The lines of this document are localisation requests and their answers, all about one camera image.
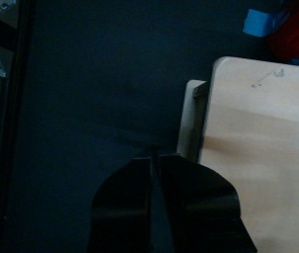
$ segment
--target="dark blue surface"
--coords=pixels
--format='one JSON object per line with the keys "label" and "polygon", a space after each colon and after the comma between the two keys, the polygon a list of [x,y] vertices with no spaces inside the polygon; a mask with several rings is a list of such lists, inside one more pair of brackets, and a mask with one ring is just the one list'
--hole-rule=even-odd
{"label": "dark blue surface", "polygon": [[270,58],[242,28],[278,3],[36,2],[3,252],[84,252],[102,181],[175,148],[184,85],[216,58]]}

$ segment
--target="red object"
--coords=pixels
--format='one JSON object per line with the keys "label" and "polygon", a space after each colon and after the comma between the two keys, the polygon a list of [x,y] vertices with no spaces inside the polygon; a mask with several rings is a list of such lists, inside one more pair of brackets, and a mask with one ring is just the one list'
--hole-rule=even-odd
{"label": "red object", "polygon": [[287,20],[267,37],[273,53],[285,61],[299,58],[299,0],[291,1],[287,12]]}

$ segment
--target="dark floor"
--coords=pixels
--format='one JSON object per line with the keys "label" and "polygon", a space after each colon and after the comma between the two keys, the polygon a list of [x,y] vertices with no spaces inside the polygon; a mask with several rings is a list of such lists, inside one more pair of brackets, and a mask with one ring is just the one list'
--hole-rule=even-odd
{"label": "dark floor", "polygon": [[249,8],[278,5],[36,1],[3,252],[84,252],[103,180],[146,147],[175,148],[187,81],[222,56],[275,60],[242,29]]}

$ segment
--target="blue object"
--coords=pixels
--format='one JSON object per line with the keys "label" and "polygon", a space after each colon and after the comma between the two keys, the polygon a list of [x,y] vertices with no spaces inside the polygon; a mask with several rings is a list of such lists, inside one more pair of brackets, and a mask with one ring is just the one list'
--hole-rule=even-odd
{"label": "blue object", "polygon": [[250,9],[243,32],[257,37],[266,37],[278,30],[287,17],[289,13],[286,11],[267,14]]}

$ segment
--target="wooden board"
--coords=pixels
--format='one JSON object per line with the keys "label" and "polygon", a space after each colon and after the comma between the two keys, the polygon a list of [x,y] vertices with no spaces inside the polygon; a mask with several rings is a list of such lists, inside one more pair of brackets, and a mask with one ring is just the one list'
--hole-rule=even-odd
{"label": "wooden board", "polygon": [[222,58],[200,163],[235,185],[261,253],[299,252],[299,67]]}

